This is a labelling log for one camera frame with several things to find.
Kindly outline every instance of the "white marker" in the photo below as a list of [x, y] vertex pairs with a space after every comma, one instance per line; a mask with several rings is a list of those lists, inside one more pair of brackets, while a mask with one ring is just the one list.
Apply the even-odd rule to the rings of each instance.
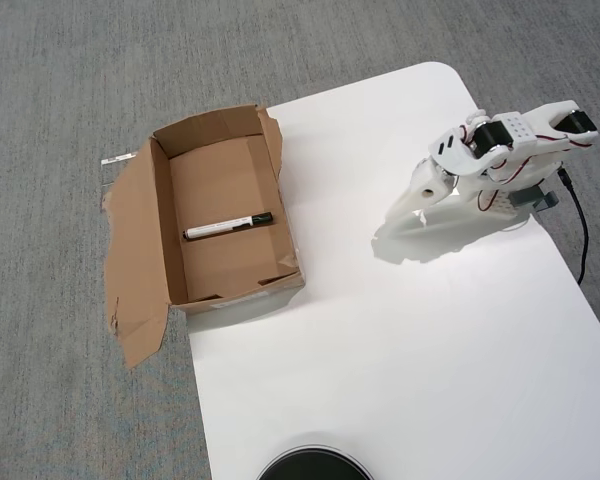
[[271, 212], [265, 212], [259, 215], [251, 215], [250, 217], [236, 218], [235, 220], [227, 220], [226, 222], [189, 228], [182, 232], [182, 236], [185, 240], [193, 240], [194, 238], [230, 232], [232, 230], [243, 230], [255, 225], [264, 225], [271, 222], [273, 222], [273, 215], [271, 215]]

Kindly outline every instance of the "white table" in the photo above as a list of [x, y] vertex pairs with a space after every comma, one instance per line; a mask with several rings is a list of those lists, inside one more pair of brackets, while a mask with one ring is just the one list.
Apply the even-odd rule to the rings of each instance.
[[475, 108], [426, 63], [269, 110], [307, 284], [253, 321], [199, 331], [290, 295], [190, 319], [214, 480], [306, 443], [376, 480], [600, 480], [600, 324], [533, 219], [374, 255], [428, 142]]

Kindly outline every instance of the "carpet floor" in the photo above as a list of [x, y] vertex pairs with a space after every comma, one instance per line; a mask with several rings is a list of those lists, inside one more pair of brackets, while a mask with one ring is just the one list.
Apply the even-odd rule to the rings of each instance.
[[[574, 99], [600, 129], [600, 0], [0, 0], [0, 479], [210, 478], [184, 315], [131, 372], [107, 332], [101, 158], [429, 60], [491, 114]], [[600, 141], [569, 171], [600, 319]], [[580, 223], [548, 183], [563, 201], [540, 221], [577, 274]]]

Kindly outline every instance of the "open cardboard box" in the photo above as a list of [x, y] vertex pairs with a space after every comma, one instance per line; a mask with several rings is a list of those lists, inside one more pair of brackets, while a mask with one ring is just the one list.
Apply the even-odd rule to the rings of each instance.
[[[303, 285], [278, 191], [281, 154], [265, 109], [216, 110], [156, 131], [114, 182], [104, 200], [107, 316], [128, 367], [160, 349], [171, 305], [199, 313]], [[263, 212], [273, 223], [182, 236]]]

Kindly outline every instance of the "red wire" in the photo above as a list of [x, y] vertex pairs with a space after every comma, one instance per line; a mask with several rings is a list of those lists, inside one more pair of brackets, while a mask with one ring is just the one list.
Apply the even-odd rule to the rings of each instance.
[[507, 183], [513, 182], [513, 180], [520, 174], [525, 165], [529, 163], [529, 160], [531, 160], [531, 157], [527, 158], [524, 162], [522, 162], [522, 164], [518, 167], [518, 170], [516, 170], [515, 173], [511, 175], [504, 183], [501, 183], [501, 185], [506, 185]]
[[484, 190], [480, 190], [480, 193], [478, 193], [478, 210], [480, 210], [481, 212], [486, 212], [487, 210], [489, 210], [491, 208], [491, 206], [493, 205], [493, 202], [496, 200], [496, 197], [498, 196], [498, 192], [500, 190], [496, 190], [493, 193], [493, 197], [491, 197], [491, 200], [489, 200], [489, 205], [487, 205], [487, 208], [485, 208], [484, 210], [482, 209], [482, 207], [480, 206], [480, 195], [482, 195], [482, 192]]
[[[540, 138], [542, 140], [549, 140], [551, 142], [555, 142], [556, 140], [564, 140], [565, 138], [553, 138], [553, 137], [547, 137], [546, 135], [536, 135], [537, 138]], [[582, 147], [582, 148], [589, 148], [591, 146], [590, 143], [579, 143], [573, 140], [569, 140], [569, 143], [571, 145], [575, 145], [576, 147]]]
[[507, 160], [503, 160], [502, 163], [500, 165], [498, 165], [497, 167], [491, 167], [493, 170], [498, 170], [502, 167], [504, 167], [507, 164]]
[[589, 148], [591, 146], [590, 143], [578, 143], [578, 142], [574, 142], [573, 140], [569, 140], [569, 143], [571, 145], [575, 145], [576, 147], [582, 147], [582, 148]]

